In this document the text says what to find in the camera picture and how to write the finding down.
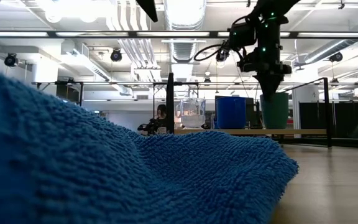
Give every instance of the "green bucket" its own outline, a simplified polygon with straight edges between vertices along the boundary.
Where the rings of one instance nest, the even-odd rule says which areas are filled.
[[[274,93],[270,101],[260,96],[262,117],[267,129],[285,129],[288,121],[288,93]]]

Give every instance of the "blue towel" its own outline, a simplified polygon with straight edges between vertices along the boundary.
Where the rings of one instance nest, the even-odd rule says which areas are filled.
[[[142,137],[0,75],[0,223],[267,223],[297,170],[269,139]]]

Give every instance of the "blue barrel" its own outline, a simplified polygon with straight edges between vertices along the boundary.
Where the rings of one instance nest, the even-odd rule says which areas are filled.
[[[216,116],[220,129],[244,129],[246,121],[246,99],[222,97],[216,100]]]

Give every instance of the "wooden floor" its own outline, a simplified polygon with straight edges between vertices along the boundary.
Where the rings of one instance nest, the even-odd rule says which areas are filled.
[[[358,149],[284,146],[300,165],[271,223],[358,224]]]

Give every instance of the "towel fabric texture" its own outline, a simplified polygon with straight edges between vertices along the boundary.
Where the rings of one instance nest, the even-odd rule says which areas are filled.
[[[0,223],[267,223],[297,171],[270,139],[143,137],[0,75]]]

